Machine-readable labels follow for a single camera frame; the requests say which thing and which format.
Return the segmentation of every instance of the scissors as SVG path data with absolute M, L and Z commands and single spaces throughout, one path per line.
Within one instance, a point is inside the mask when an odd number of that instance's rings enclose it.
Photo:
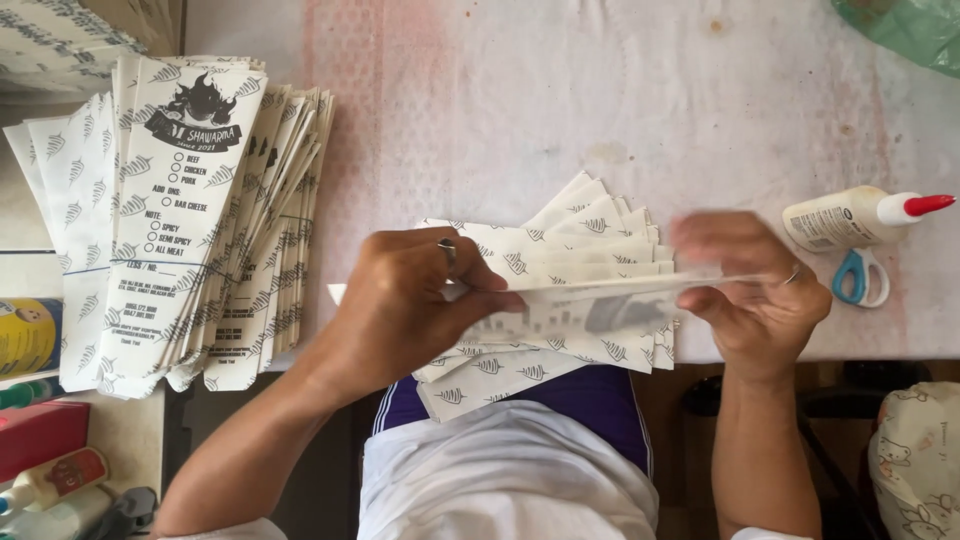
M 870 270 L 874 269 L 880 276 L 880 292 L 871 302 L 867 300 L 870 296 Z M 843 279 L 847 274 L 853 274 L 853 291 L 847 294 L 843 290 Z M 847 304 L 853 304 L 860 307 L 880 307 L 890 296 L 890 277 L 887 271 L 876 261 L 874 252 L 870 248 L 853 248 L 847 252 L 847 257 L 840 263 L 840 268 L 833 276 L 833 284 L 830 288 L 833 296 L 839 298 Z

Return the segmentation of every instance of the left hand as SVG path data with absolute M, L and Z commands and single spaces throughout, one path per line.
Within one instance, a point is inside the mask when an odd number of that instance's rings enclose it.
M 437 245 L 444 237 L 456 246 L 452 269 Z M 441 294 L 448 278 L 472 290 L 448 302 Z M 426 365 L 480 319 L 523 311 L 518 295 L 495 292 L 506 288 L 473 240 L 452 227 L 374 233 L 360 248 L 333 320 L 291 371 L 347 405 Z

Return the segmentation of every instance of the person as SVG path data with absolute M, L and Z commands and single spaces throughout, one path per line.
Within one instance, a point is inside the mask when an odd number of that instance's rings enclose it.
M 688 289 L 677 300 L 711 325 L 726 362 L 712 461 L 720 534 L 819 538 L 794 363 L 829 312 L 829 292 L 752 213 L 696 213 L 671 231 L 687 260 L 766 276 Z M 438 247 L 444 238 L 455 257 Z M 447 302 L 447 278 L 472 289 Z M 187 460 L 154 536 L 282 539 L 266 518 L 304 447 L 337 409 L 391 385 L 365 445 L 359 538 L 654 538 L 658 498 L 624 370 L 585 366 L 530 390 L 559 384 L 541 394 L 546 403 L 528 394 L 442 424 L 403 398 L 405 377 L 467 327 L 524 309 L 515 293 L 497 292 L 505 286 L 452 228 L 370 236 L 336 315 Z

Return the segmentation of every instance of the white bottle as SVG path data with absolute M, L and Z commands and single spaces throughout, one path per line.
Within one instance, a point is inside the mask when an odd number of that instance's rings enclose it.
M 787 234 L 803 248 L 827 252 L 892 244 L 906 238 L 909 225 L 956 202 L 951 195 L 924 197 L 861 185 L 799 203 L 783 211 Z
M 0 528 L 0 540 L 76 540 L 96 525 L 112 504 L 104 490 L 87 489 L 44 512 L 21 512 Z

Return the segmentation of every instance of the white shirt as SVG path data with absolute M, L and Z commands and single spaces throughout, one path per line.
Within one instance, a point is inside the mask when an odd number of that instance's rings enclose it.
M 654 538 L 658 504 L 650 480 L 583 425 L 534 402 L 498 402 L 371 437 L 357 538 L 645 540 Z M 189 538 L 285 540 L 267 520 Z M 759 529 L 734 536 L 792 538 Z

